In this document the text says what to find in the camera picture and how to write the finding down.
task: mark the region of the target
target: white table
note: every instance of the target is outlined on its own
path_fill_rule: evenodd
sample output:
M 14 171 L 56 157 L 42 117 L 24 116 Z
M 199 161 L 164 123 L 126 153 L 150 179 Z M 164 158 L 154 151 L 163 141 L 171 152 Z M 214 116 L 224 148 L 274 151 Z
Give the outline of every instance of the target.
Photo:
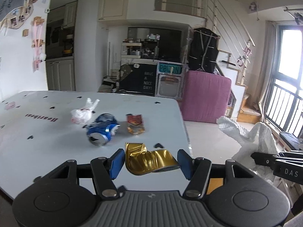
M 71 123 L 70 111 L 84 106 L 88 97 L 92 101 L 100 99 L 90 122 L 100 114 L 111 113 L 121 123 L 116 136 L 102 147 L 88 141 L 86 129 Z M 15 107 L 6 110 L 6 103 L 11 102 L 15 102 Z M 146 129 L 143 134 L 128 133 L 125 115 L 129 113 L 142 114 Z M 47 174 L 66 160 L 90 163 L 94 158 L 110 157 L 117 149 L 125 149 L 126 142 L 144 143 L 149 151 L 161 143 L 176 159 L 181 148 L 191 155 L 186 128 L 175 100 L 95 92 L 19 93 L 0 103 L 0 188 L 14 199 L 34 178 Z M 180 190 L 181 194 L 189 183 L 180 169 L 135 176 L 125 166 L 113 182 L 129 190 Z M 80 185 L 94 192 L 91 180 L 82 179 Z

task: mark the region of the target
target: blue crushed can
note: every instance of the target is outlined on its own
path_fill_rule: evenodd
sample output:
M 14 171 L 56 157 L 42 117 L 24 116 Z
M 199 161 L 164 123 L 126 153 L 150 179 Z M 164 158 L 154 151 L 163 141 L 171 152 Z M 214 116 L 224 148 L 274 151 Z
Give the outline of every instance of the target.
M 88 125 L 86 135 L 91 143 L 97 146 L 107 144 L 116 134 L 120 124 L 112 114 L 101 114 Z

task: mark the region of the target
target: pink cushion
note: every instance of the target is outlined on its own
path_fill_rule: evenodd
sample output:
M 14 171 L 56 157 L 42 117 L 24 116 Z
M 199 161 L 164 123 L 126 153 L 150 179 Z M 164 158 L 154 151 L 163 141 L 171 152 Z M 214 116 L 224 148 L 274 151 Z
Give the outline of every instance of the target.
M 231 80 L 206 72 L 186 74 L 181 112 L 184 120 L 216 123 L 224 116 L 231 91 Z

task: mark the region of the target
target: white trash bag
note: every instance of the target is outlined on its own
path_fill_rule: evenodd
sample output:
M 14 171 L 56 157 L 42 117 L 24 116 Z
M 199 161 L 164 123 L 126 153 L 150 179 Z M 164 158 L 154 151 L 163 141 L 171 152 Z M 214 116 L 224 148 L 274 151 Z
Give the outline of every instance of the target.
M 90 98 L 87 98 L 86 105 L 81 109 L 74 109 L 72 113 L 72 123 L 76 125 L 85 125 L 92 117 L 92 111 L 98 105 L 100 100 L 96 99 L 94 103 L 91 102 Z
M 241 145 L 239 152 L 232 159 L 272 183 L 275 179 L 273 171 L 267 166 L 256 165 L 254 159 L 250 157 L 254 152 L 278 154 L 276 142 L 270 128 L 266 124 L 258 122 L 251 131 L 248 131 L 236 121 L 225 116 L 218 118 L 217 124 L 222 132 L 235 139 Z

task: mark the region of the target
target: kitchen cabinet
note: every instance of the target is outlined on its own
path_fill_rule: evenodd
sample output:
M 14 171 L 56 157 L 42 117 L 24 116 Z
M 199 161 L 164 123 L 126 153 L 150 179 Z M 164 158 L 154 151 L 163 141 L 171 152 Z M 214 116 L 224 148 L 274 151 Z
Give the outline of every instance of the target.
M 46 62 L 48 90 L 75 91 L 74 59 Z
M 128 0 L 99 0 L 98 20 L 126 19 Z
M 47 23 L 52 23 L 64 19 L 65 6 L 52 9 L 47 15 Z
M 65 5 L 63 28 L 75 26 L 78 1 Z

